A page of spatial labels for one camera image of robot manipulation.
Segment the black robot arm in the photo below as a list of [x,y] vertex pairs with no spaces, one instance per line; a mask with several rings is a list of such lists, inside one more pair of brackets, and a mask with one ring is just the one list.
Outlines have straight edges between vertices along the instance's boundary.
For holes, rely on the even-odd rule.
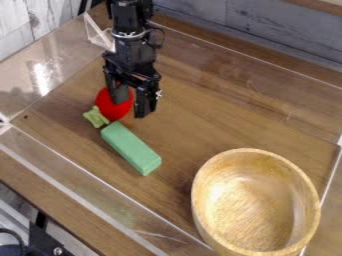
[[110,36],[114,50],[102,53],[102,72],[114,104],[129,98],[134,89],[133,111],[136,118],[144,118],[156,110],[160,95],[161,75],[153,64],[156,50],[162,47],[153,35],[162,30],[149,20],[153,16],[153,0],[105,0],[108,17],[113,22]]

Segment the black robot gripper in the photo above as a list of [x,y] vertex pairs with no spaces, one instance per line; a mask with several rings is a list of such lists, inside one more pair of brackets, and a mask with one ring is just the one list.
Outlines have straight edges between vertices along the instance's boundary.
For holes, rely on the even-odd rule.
[[104,76],[110,101],[121,104],[129,99],[129,88],[134,88],[134,117],[144,118],[156,110],[160,98],[158,82],[161,75],[153,65],[156,51],[164,41],[157,41],[158,28],[142,28],[140,31],[118,32],[110,36],[113,46],[104,54]]

